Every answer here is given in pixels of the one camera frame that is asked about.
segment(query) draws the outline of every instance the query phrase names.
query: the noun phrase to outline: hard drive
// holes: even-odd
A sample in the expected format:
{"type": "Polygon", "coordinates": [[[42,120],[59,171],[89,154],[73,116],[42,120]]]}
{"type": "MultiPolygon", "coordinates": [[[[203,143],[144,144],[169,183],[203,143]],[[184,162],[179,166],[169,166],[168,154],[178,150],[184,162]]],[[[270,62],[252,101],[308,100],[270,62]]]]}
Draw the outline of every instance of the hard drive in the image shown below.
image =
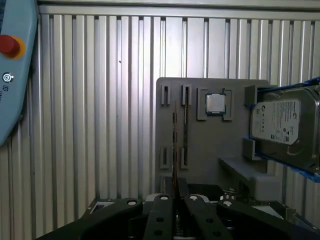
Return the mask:
{"type": "Polygon", "coordinates": [[[258,91],[250,123],[257,155],[320,174],[319,87],[258,91]]]}

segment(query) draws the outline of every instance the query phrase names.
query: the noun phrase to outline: metal wall panel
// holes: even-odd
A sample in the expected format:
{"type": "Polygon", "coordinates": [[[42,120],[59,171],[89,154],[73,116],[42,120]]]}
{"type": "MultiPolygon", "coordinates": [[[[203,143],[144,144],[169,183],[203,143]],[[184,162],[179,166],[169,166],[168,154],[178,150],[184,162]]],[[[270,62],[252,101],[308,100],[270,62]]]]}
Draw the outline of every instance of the metal wall panel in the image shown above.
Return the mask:
{"type": "MultiPolygon", "coordinates": [[[[0,238],[33,239],[93,198],[155,191],[159,77],[320,75],[320,16],[229,9],[41,6],[23,120],[0,149],[0,238]]],[[[274,162],[280,200],[320,227],[320,188],[274,162]]]]}

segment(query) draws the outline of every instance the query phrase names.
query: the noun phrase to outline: light blue device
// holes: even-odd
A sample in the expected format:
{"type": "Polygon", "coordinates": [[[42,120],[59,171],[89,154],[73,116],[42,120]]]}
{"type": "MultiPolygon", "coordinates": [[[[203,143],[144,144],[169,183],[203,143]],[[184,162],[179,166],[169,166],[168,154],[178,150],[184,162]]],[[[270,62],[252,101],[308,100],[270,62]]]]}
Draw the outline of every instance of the light blue device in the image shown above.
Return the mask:
{"type": "Polygon", "coordinates": [[[24,42],[19,59],[0,53],[0,147],[19,120],[37,31],[38,10],[35,0],[0,0],[0,35],[15,36],[24,42]]]}

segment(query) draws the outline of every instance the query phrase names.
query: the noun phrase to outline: red emergency stop button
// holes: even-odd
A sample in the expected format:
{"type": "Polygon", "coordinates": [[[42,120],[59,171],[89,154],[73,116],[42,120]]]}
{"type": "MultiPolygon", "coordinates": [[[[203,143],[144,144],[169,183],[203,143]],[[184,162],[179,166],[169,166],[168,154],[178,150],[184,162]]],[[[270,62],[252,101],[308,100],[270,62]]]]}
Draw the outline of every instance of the red emergency stop button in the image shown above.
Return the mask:
{"type": "Polygon", "coordinates": [[[9,35],[0,35],[0,53],[14,57],[20,51],[19,42],[9,35]]]}

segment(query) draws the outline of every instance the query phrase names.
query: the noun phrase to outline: hard drive label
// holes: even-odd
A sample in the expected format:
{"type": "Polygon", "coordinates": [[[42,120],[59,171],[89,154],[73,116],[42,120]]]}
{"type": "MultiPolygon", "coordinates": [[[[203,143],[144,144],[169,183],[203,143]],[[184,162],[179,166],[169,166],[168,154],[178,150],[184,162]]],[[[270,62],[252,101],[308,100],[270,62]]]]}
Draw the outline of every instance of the hard drive label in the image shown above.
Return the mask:
{"type": "Polygon", "coordinates": [[[251,136],[292,145],[298,139],[300,101],[258,102],[252,111],[251,136]]]}

